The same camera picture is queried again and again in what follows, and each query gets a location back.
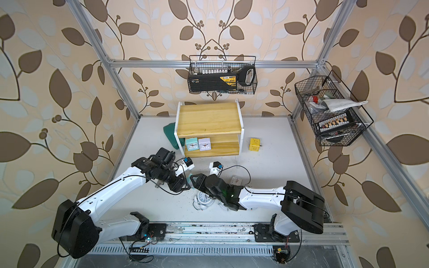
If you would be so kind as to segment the clear square alarm clock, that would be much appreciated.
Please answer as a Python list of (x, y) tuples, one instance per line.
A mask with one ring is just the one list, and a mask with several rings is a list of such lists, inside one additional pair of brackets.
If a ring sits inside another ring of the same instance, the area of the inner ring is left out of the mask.
[(242, 178), (237, 175), (233, 175), (231, 177), (230, 184), (235, 186), (242, 186)]

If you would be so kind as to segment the teal square alarm clock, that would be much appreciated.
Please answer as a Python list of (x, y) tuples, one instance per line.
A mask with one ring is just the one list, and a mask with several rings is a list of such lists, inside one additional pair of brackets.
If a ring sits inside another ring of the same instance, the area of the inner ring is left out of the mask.
[(185, 140), (185, 145), (188, 151), (196, 151), (199, 150), (199, 143), (198, 143), (198, 138), (194, 137), (194, 138), (187, 138)]

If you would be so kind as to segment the white square alarm clock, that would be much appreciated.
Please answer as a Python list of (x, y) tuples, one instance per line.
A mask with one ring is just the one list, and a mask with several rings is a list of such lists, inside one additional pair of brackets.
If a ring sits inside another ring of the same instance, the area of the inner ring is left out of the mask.
[(198, 146), (200, 151), (209, 151), (212, 149), (210, 138), (199, 138)]

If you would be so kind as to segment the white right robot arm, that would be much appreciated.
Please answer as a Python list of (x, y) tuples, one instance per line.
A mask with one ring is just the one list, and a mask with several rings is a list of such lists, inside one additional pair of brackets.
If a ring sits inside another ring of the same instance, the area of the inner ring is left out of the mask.
[(324, 232), (325, 199), (295, 181), (275, 189), (254, 189), (226, 183), (217, 175), (191, 175), (195, 189), (221, 202), (232, 210), (274, 209), (273, 228), (288, 235), (302, 229), (309, 233)]

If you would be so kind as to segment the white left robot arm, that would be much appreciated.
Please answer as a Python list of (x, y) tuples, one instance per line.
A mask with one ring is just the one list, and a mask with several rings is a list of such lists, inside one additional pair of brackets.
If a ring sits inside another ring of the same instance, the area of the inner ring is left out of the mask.
[(185, 172), (193, 168), (191, 158), (186, 157), (181, 164), (176, 164), (175, 152), (162, 147), (155, 155), (134, 161), (124, 173), (93, 194), (75, 202), (67, 199), (58, 207), (51, 235), (57, 248), (79, 259), (99, 243), (125, 236), (145, 237), (149, 220), (139, 212), (107, 222), (101, 218), (121, 199), (147, 182), (158, 180), (167, 184), (167, 192), (172, 195), (189, 190)]

